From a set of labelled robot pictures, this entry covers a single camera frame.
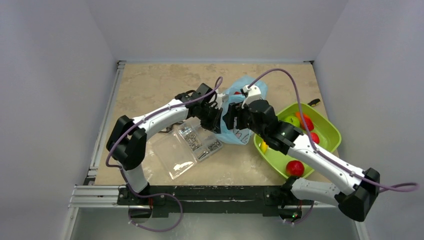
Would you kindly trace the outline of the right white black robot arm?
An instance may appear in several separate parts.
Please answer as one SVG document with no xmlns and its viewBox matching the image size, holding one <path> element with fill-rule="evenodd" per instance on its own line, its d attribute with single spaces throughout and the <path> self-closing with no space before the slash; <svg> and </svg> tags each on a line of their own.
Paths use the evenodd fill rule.
<svg viewBox="0 0 424 240">
<path fill-rule="evenodd" d="M 267 100 L 231 103 L 223 120 L 230 129 L 253 131 L 271 149 L 307 164 L 330 180 L 327 184 L 294 177 L 280 191 L 284 202 L 318 201 L 338 207 L 354 221 L 366 219 L 379 195 L 377 170 L 363 170 L 316 145 L 299 127 L 279 120 Z"/>
</svg>

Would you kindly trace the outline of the green fake apple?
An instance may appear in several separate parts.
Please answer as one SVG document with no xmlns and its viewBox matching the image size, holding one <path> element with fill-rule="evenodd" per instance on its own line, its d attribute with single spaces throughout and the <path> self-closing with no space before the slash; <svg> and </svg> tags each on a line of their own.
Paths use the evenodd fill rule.
<svg viewBox="0 0 424 240">
<path fill-rule="evenodd" d="M 284 118 L 283 121 L 286 123 L 290 123 L 297 128 L 301 126 L 300 120 L 294 115 L 288 115 L 287 117 Z"/>
</svg>

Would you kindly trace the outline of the red fake apple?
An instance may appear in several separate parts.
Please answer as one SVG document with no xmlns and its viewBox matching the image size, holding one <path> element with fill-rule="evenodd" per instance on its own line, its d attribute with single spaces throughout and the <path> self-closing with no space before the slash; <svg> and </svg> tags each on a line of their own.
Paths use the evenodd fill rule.
<svg viewBox="0 0 424 240">
<path fill-rule="evenodd" d="M 299 160 L 291 160 L 286 164 L 285 173 L 287 176 L 302 177 L 305 172 L 303 163 Z"/>
</svg>

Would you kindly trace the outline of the red orange fake fruit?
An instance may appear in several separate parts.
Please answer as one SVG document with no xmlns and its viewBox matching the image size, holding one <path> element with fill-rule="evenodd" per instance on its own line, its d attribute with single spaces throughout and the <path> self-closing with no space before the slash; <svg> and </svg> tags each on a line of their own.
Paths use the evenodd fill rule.
<svg viewBox="0 0 424 240">
<path fill-rule="evenodd" d="M 313 131 L 315 129 L 315 125 L 311 118 L 307 114 L 303 114 L 301 116 L 301 113 L 299 111 L 295 112 L 296 118 L 299 120 L 300 128 L 303 130 L 309 130 Z"/>
</svg>

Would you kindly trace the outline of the yellow fake banana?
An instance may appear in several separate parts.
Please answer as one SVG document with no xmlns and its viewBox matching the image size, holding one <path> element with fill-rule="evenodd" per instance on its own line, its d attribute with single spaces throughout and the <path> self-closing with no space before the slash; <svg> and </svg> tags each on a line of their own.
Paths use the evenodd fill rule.
<svg viewBox="0 0 424 240">
<path fill-rule="evenodd" d="M 259 149 L 260 149 L 260 151 L 261 151 L 263 154 L 265 154 L 265 153 L 267 152 L 267 150 L 268 150 L 268 145 L 267 145 L 264 141 L 262 141 L 262 142 L 259 144 Z"/>
</svg>

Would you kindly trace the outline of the red fake strawberry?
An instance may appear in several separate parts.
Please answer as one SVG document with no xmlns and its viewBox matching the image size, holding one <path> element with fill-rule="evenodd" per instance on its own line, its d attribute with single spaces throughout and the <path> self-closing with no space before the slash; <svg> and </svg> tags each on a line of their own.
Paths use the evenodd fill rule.
<svg viewBox="0 0 424 240">
<path fill-rule="evenodd" d="M 316 134 L 315 132 L 310 132 L 310 135 L 314 143 L 320 144 L 321 140 L 318 134 Z"/>
</svg>

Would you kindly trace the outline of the light blue plastic bag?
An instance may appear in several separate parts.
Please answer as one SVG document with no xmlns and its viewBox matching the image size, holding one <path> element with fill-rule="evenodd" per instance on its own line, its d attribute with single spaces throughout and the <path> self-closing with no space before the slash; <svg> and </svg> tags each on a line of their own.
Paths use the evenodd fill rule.
<svg viewBox="0 0 424 240">
<path fill-rule="evenodd" d="M 222 108 L 222 116 L 220 120 L 220 130 L 221 133 L 216 133 L 215 137 L 223 143 L 231 144 L 231 145 L 246 145 L 253 132 L 247 128 L 245 129 L 228 129 L 223 116 L 228 112 L 230 103 L 242 103 L 245 97 L 240 93 L 240 90 L 249 84 L 251 84 L 255 78 L 244 75 L 238 80 L 236 80 L 230 87 L 224 90 L 221 95 L 223 96 L 223 100 L 220 103 L 220 107 Z"/>
</svg>

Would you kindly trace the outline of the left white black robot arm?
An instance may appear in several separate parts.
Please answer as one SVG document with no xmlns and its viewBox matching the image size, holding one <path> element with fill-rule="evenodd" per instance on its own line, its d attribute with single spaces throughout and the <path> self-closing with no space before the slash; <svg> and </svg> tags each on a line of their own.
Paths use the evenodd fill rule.
<svg viewBox="0 0 424 240">
<path fill-rule="evenodd" d="M 129 197 L 138 205 L 149 199 L 149 182 L 144 176 L 142 162 L 146 155 L 148 140 L 179 121 L 197 118 L 200 126 L 212 133 L 221 132 L 222 108 L 218 107 L 217 90 L 219 78 L 214 88 L 205 83 L 196 90 L 177 94 L 169 103 L 150 113 L 129 118 L 123 115 L 116 121 L 106 143 L 108 155 L 106 166 L 112 167 L 110 159 L 117 161 L 118 168 L 130 190 Z"/>
</svg>

